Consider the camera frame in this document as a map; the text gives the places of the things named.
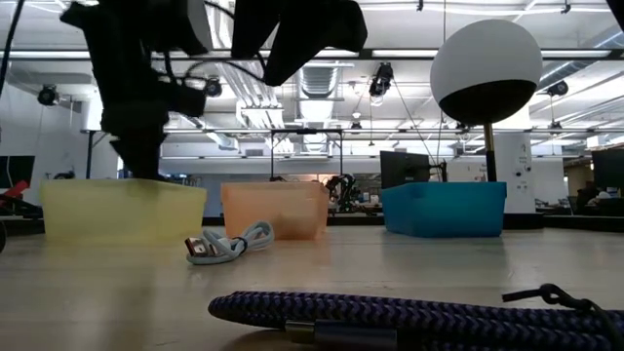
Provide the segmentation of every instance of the ceiling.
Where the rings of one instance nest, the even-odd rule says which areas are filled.
[[[442,0],[425,0],[422,12],[415,9],[415,1],[358,2],[364,11],[369,30],[366,47],[376,49],[439,48],[444,43],[445,36],[448,38],[472,22],[492,18],[515,21],[535,37],[541,48],[591,48],[588,43],[594,37],[617,25],[605,0],[569,0],[572,11],[567,14],[561,14],[564,0],[449,0],[446,3],[446,13],[443,11],[445,2]],[[86,49],[82,32],[59,21],[61,5],[65,6],[68,2],[60,3],[53,0],[27,1],[28,6],[24,8],[19,22],[15,50]],[[2,25],[3,30],[0,30],[0,36],[6,36],[5,28],[8,28],[14,4],[15,1],[0,0],[0,17],[5,23]],[[428,86],[431,61],[391,61],[397,85],[386,94],[381,106],[371,106],[366,93],[368,81],[378,68],[379,62],[348,59],[342,62],[351,63],[352,66],[342,68],[338,101],[332,112],[336,127],[348,128],[353,120],[353,112],[361,113],[360,120],[364,128],[371,125],[370,119],[373,128],[409,128],[410,116],[421,128],[440,126],[441,112],[436,102],[430,99]],[[182,74],[188,65],[189,62],[175,62],[175,72]],[[208,64],[204,69],[207,74],[219,73],[214,64]],[[546,127],[553,117],[564,118],[571,113],[591,111],[601,102],[623,95],[621,92],[624,87],[624,74],[608,80],[622,71],[624,61],[603,61],[567,77],[565,80],[570,91],[566,97],[555,97],[552,109],[547,97],[534,97],[530,103],[531,124]],[[58,84],[64,94],[77,99],[89,99],[97,93],[96,86],[92,83],[91,65],[85,61],[16,61],[12,64],[9,81],[36,94],[42,77],[56,79],[57,81],[48,84]],[[209,99],[205,118],[213,126],[240,128],[234,118],[237,99],[228,89],[227,83],[223,83],[224,94],[222,97]],[[285,122],[293,121],[298,113],[294,79],[276,88],[275,92],[278,101],[283,104]],[[582,119],[565,124],[565,127],[624,127],[622,117],[624,104],[615,103],[609,109],[588,114]],[[584,137],[586,135],[578,134],[569,138],[582,140]]]

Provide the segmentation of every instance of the braided rope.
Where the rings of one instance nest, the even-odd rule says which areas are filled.
[[[234,292],[209,306],[219,319],[283,329],[332,320],[423,335],[424,350],[611,350],[600,319],[571,310],[474,306],[307,292]],[[607,312],[624,333],[624,311]]]

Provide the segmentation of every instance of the plastic bin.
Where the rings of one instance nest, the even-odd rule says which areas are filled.
[[[48,180],[47,241],[72,245],[177,243],[202,229],[206,190],[140,179]]]
[[[276,240],[316,240],[328,221],[330,193],[319,182],[223,183],[225,232],[240,236],[258,220],[269,221]]]
[[[381,192],[386,229],[423,238],[498,237],[504,182],[415,182]]]

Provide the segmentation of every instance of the fluorescent light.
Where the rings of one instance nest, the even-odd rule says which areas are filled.
[[[357,133],[357,134],[362,134],[362,133],[386,133],[386,134],[390,134],[390,133],[398,133],[399,130],[395,130],[395,129],[347,129],[344,130],[345,133]]]
[[[346,50],[328,49],[321,50],[321,52],[316,55],[316,58],[356,58],[359,55],[359,53],[352,53]]]
[[[267,130],[267,129],[213,129],[213,130],[207,130],[207,132],[214,132],[214,133],[227,133],[227,134],[270,134],[271,130]]]
[[[175,129],[175,128],[166,128],[165,133],[168,134],[201,134],[204,131],[198,129]]]
[[[11,59],[90,59],[88,51],[20,51],[11,50]]]
[[[548,58],[606,58],[611,50],[542,50],[542,56]]]
[[[163,156],[162,160],[199,160],[197,156]]]
[[[374,58],[434,58],[437,49],[431,50],[373,50]]]

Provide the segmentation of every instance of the desk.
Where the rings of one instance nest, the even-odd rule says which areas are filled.
[[[600,260],[587,257],[588,248]],[[194,267],[181,243],[81,251],[17,238],[0,258],[0,340],[3,351],[309,349],[207,312],[214,297],[243,290],[547,308],[539,298],[505,304],[500,295],[565,279],[574,296],[624,309],[622,252],[622,238],[595,232],[421,240],[382,227],[330,227],[324,242],[278,242],[231,263]]]

